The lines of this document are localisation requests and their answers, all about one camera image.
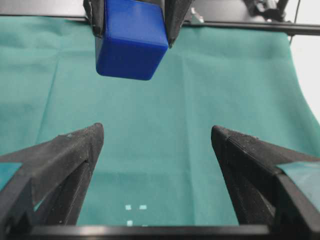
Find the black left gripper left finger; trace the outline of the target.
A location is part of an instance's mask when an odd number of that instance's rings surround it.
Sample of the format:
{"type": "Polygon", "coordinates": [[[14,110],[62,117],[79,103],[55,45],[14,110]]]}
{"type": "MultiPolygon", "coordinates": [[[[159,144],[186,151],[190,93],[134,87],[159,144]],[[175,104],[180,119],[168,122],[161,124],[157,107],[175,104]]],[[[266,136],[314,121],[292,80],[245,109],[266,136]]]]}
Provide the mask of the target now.
{"type": "Polygon", "coordinates": [[[95,123],[2,155],[18,169],[0,189],[1,232],[75,225],[103,144],[104,127],[95,123]]]}

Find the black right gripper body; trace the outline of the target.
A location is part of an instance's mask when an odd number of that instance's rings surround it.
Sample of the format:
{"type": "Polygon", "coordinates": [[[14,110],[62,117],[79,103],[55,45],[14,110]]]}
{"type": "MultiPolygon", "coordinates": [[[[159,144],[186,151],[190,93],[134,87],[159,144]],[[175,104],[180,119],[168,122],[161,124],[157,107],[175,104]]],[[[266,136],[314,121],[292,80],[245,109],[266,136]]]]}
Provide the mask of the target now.
{"type": "Polygon", "coordinates": [[[288,0],[244,0],[243,2],[252,17],[261,16],[265,20],[277,22],[285,20],[288,0]]]}

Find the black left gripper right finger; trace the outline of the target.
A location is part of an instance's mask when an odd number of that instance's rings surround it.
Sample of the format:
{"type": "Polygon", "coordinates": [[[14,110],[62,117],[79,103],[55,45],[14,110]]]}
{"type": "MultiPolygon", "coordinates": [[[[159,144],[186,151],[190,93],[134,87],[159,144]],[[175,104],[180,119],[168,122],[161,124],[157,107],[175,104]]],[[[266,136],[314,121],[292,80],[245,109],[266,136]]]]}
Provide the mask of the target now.
{"type": "Polygon", "coordinates": [[[317,173],[318,157],[219,125],[211,144],[238,223],[269,234],[319,234],[320,211],[284,167],[317,173]]]}

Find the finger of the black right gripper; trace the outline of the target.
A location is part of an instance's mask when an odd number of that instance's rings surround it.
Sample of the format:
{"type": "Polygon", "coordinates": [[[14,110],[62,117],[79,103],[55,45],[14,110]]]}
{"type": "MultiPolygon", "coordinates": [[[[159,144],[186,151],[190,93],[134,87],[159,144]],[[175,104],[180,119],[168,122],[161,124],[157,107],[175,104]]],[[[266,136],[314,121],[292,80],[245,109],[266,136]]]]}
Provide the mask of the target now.
{"type": "Polygon", "coordinates": [[[92,33],[97,38],[104,35],[105,26],[105,1],[104,0],[84,0],[83,8],[92,33]]]}
{"type": "Polygon", "coordinates": [[[178,38],[192,2],[192,0],[164,1],[164,23],[169,48],[173,47],[178,38]]]}

